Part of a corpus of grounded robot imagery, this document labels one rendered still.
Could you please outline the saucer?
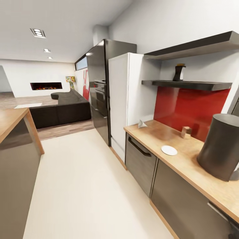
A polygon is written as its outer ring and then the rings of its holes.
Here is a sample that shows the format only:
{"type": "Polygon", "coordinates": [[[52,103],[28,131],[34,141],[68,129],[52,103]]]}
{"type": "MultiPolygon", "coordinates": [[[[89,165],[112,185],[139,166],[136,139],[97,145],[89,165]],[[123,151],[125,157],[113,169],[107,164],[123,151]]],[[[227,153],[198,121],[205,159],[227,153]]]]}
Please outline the saucer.
{"type": "Polygon", "coordinates": [[[168,155],[176,155],[177,150],[171,146],[162,146],[162,151],[168,155]]]}

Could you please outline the paper coffee filter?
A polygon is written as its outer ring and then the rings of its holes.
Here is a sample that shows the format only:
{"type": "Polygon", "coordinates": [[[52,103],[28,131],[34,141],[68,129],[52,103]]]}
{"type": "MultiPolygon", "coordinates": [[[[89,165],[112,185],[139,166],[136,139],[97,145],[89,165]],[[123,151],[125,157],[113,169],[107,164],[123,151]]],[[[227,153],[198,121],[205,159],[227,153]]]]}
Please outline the paper coffee filter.
{"type": "Polygon", "coordinates": [[[140,120],[140,122],[138,123],[138,128],[142,128],[142,127],[146,127],[147,125],[140,120]]]}

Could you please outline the bottle of coffee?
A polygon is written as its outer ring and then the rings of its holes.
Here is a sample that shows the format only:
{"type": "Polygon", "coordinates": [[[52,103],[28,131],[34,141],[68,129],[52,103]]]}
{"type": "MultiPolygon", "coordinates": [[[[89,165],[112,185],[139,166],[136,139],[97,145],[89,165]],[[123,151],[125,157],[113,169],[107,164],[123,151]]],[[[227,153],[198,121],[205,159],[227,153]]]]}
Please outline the bottle of coffee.
{"type": "Polygon", "coordinates": [[[172,81],[183,81],[183,73],[185,68],[185,63],[177,64],[177,66],[175,66],[176,73],[172,81]]]}

